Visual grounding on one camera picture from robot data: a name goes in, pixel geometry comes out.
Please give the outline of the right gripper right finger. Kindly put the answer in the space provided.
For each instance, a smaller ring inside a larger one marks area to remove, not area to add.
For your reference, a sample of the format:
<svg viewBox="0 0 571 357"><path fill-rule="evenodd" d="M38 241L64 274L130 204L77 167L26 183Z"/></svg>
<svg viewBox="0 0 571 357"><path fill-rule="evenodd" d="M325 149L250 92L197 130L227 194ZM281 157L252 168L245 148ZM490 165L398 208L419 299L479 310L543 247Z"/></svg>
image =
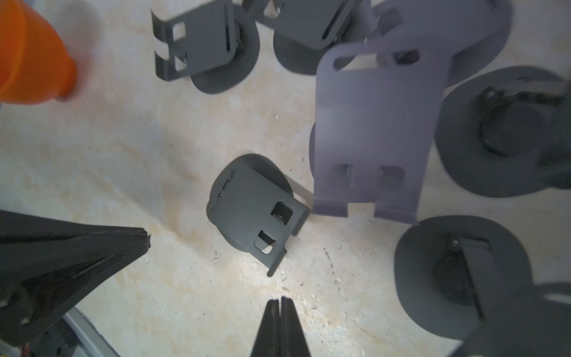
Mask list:
<svg viewBox="0 0 571 357"><path fill-rule="evenodd" d="M280 355L311 356L294 301L289 297L281 297L280 301Z"/></svg>

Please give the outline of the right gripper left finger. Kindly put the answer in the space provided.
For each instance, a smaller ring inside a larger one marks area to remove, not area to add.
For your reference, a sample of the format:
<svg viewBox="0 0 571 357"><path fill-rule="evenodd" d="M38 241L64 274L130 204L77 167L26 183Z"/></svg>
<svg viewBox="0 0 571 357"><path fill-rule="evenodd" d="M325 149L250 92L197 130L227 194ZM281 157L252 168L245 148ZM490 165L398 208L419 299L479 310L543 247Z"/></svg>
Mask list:
<svg viewBox="0 0 571 357"><path fill-rule="evenodd" d="M280 302L269 300L250 357L281 356L280 342Z"/></svg>

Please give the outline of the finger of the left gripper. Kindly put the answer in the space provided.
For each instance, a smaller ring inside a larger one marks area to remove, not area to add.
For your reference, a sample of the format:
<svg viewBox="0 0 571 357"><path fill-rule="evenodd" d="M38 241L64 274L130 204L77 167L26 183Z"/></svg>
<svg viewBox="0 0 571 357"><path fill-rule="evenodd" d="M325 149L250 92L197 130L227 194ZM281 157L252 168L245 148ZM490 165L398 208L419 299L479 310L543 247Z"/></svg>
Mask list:
<svg viewBox="0 0 571 357"><path fill-rule="evenodd" d="M10 211L1 212L1 256L10 259L56 257L91 248L112 252L125 248L145 254L150 235L142 228L92 226Z"/></svg>
<svg viewBox="0 0 571 357"><path fill-rule="evenodd" d="M1 340L19 346L40 336L149 248L147 242L4 245L1 247Z"/></svg>

